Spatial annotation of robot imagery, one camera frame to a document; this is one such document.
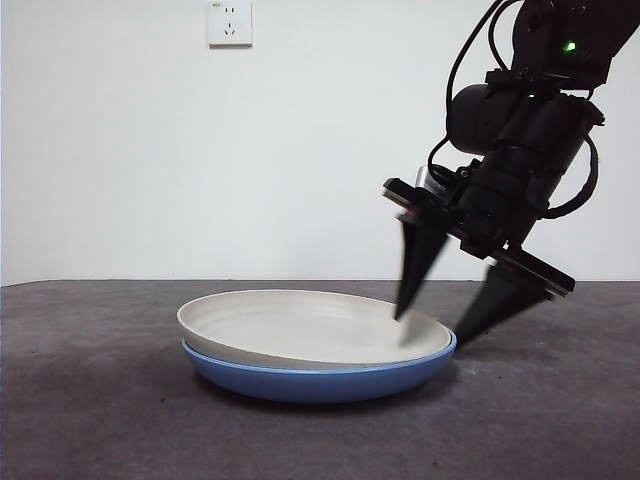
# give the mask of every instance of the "white plate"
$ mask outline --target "white plate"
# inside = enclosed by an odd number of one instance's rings
[[[245,290],[198,298],[178,310],[194,350],[263,367],[335,369],[404,362],[451,343],[449,330],[415,310],[400,322],[380,300],[305,290]]]

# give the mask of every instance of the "gray table surface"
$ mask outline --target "gray table surface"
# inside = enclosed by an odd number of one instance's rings
[[[453,326],[478,288],[429,282]],[[640,283],[582,283],[370,402],[252,400],[193,373],[175,312],[227,290],[393,300],[394,282],[53,281],[2,289],[2,478],[638,479]]]

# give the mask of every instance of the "black cable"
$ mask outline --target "black cable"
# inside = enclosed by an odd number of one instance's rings
[[[500,56],[500,53],[498,52],[498,47],[496,47],[496,38],[495,38],[496,25],[498,24],[498,19],[500,18],[500,15],[502,15],[507,8],[509,8],[514,3],[518,3],[518,2],[521,2],[521,1],[523,1],[523,0],[509,0],[509,1],[505,2],[505,3],[503,3],[502,5],[500,5],[500,8],[498,8],[498,10],[496,10],[496,13],[493,15],[493,18],[491,19],[491,22],[489,23],[489,33],[488,33],[488,36],[489,36],[489,48],[491,49],[491,53],[493,53],[493,58],[496,59],[496,62],[498,62],[498,65],[500,65],[500,68],[505,72],[509,71],[509,67],[507,67],[507,64],[504,63],[504,61],[502,60],[502,57]]]
[[[427,159],[427,171],[433,179],[443,187],[448,186],[451,183],[453,172],[442,165],[434,165],[433,157],[435,157],[438,150],[440,150],[448,141],[449,135],[445,135],[444,138],[440,140],[435,147],[433,147],[433,150],[431,150],[429,158]]]
[[[590,171],[587,181],[575,197],[559,207],[548,209],[541,218],[551,220],[554,218],[564,217],[565,215],[575,212],[587,203],[591,198],[591,195],[593,195],[593,192],[596,189],[596,183],[598,183],[598,149],[589,135],[586,135],[584,140],[589,145],[589,150],[591,151],[591,159],[589,161]]]
[[[464,45],[462,46],[460,53],[458,53],[458,56],[453,62],[453,66],[451,67],[451,71],[449,72],[449,80],[447,81],[447,93],[445,97],[447,117],[449,116],[449,111],[451,109],[451,102],[453,101],[453,83],[455,82],[456,74],[458,73],[460,64],[462,63],[462,60],[467,54],[467,51],[471,47],[471,44],[478,36],[478,33],[480,33],[480,30],[482,30],[482,27],[484,27],[485,23],[487,23],[487,20],[491,17],[491,15],[493,15],[493,13],[496,11],[496,9],[500,6],[500,4],[503,1],[504,0],[494,0],[494,2],[487,9],[485,14],[482,16],[482,18],[480,19],[476,27],[473,29],[473,31],[471,32],[467,40],[464,42]],[[440,142],[438,142],[438,144],[435,147],[433,147],[433,149],[431,150],[431,153],[429,153],[429,158],[427,160],[427,170],[429,171],[429,174],[443,187],[446,187],[445,185],[446,180],[443,180],[442,178],[439,179],[438,176],[444,174],[444,167],[441,167],[439,165],[434,165],[433,158],[435,157],[436,152],[440,150],[442,146],[448,141],[449,141],[449,135],[447,134],[442,140],[440,140]]]
[[[482,16],[482,18],[480,19],[476,27],[473,29],[473,31],[467,38],[467,41],[464,42],[464,45],[462,46],[460,53],[458,53],[458,56],[456,57],[455,62],[453,62],[453,67],[451,67],[451,72],[449,73],[449,81],[447,82],[447,97],[446,97],[447,113],[449,113],[449,107],[451,106],[451,102],[453,101],[453,82],[456,79],[458,68],[460,68],[460,64],[462,63],[462,60],[464,59],[465,55],[467,54],[467,51],[471,47],[471,44],[478,36],[478,33],[480,33],[480,30],[482,30],[482,27],[484,27],[485,23],[487,23],[487,20],[489,20],[491,15],[493,15],[493,12],[496,11],[496,9],[500,6],[500,4],[503,1],[504,0],[495,0],[491,4],[489,9],[485,12],[485,14]]]

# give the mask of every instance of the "wall socket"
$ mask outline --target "wall socket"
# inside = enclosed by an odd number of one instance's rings
[[[207,8],[209,47],[253,45],[252,0],[211,0]]]

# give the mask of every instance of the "blue bowl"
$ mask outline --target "blue bowl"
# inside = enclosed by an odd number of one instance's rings
[[[438,373],[456,348],[456,336],[440,352],[371,367],[335,370],[289,370],[218,360],[182,347],[194,368],[211,382],[242,395],[289,403],[346,403],[386,397],[409,390]]]

